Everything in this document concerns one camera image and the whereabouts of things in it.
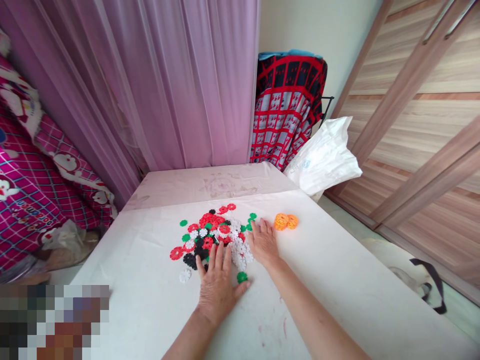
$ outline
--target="metal handle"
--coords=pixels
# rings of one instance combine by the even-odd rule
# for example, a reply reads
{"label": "metal handle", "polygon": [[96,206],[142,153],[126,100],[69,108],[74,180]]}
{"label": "metal handle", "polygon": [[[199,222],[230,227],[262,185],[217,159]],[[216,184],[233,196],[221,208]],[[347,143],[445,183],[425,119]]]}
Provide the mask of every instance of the metal handle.
{"label": "metal handle", "polygon": [[452,34],[453,32],[455,31],[455,29],[457,28],[457,26],[460,24],[460,22],[462,21],[462,19],[465,17],[465,15],[467,15],[467,13],[469,12],[469,10],[472,8],[472,6],[475,4],[475,1],[476,0],[471,0],[470,3],[466,6],[465,10],[462,11],[462,13],[460,14],[460,16],[455,20],[455,22],[453,23],[452,26],[450,26],[450,28],[448,29],[448,31],[446,32],[446,35],[444,37],[445,40],[447,40]]}
{"label": "metal handle", "polygon": [[445,14],[447,13],[447,11],[450,9],[450,7],[452,6],[452,4],[454,3],[455,0],[449,0],[448,1],[448,4],[443,8],[443,10],[441,11],[441,13],[438,15],[438,17],[436,18],[435,22],[433,23],[433,25],[431,26],[430,30],[426,33],[425,37],[423,38],[423,42],[422,44],[423,45],[426,45],[429,40],[430,40],[430,37],[432,36],[432,34],[434,33],[435,29],[437,28],[437,26],[440,24],[440,21],[442,21],[442,19],[444,18]]}

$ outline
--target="pink curtain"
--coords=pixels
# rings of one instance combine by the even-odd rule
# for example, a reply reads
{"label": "pink curtain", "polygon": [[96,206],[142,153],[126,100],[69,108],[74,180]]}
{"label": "pink curtain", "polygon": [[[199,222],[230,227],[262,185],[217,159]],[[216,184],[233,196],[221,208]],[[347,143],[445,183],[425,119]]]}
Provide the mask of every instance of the pink curtain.
{"label": "pink curtain", "polygon": [[248,162],[259,17],[260,0],[0,0],[12,61],[122,204],[136,167]]}

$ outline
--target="orange plastic piece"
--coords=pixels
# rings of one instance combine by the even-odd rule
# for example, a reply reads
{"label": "orange plastic piece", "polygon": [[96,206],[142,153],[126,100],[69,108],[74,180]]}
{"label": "orange plastic piece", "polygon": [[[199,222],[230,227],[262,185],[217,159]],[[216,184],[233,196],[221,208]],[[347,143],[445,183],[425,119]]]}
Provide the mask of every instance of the orange plastic piece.
{"label": "orange plastic piece", "polygon": [[288,223],[286,224],[287,228],[293,230],[299,224],[299,219],[295,215],[288,215]]}
{"label": "orange plastic piece", "polygon": [[275,222],[273,225],[275,226],[275,229],[277,229],[278,231],[283,231],[287,227],[288,223],[289,223],[289,217],[284,213],[278,213],[275,216]]}

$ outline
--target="forearm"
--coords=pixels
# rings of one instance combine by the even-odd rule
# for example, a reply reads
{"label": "forearm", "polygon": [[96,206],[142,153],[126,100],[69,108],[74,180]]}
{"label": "forearm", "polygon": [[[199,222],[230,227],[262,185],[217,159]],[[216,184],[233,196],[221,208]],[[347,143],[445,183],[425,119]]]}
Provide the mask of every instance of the forearm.
{"label": "forearm", "polygon": [[313,359],[368,359],[363,350],[278,259],[266,266]]}
{"label": "forearm", "polygon": [[195,309],[162,359],[203,359],[216,330],[216,326]]}

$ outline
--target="wardrobe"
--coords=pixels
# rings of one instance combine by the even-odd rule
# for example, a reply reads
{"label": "wardrobe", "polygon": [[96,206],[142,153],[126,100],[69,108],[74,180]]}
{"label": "wardrobe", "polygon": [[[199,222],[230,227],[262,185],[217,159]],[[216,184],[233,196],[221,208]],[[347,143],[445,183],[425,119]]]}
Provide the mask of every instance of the wardrobe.
{"label": "wardrobe", "polygon": [[385,0],[343,116],[363,174],[325,195],[480,305],[480,1]]}

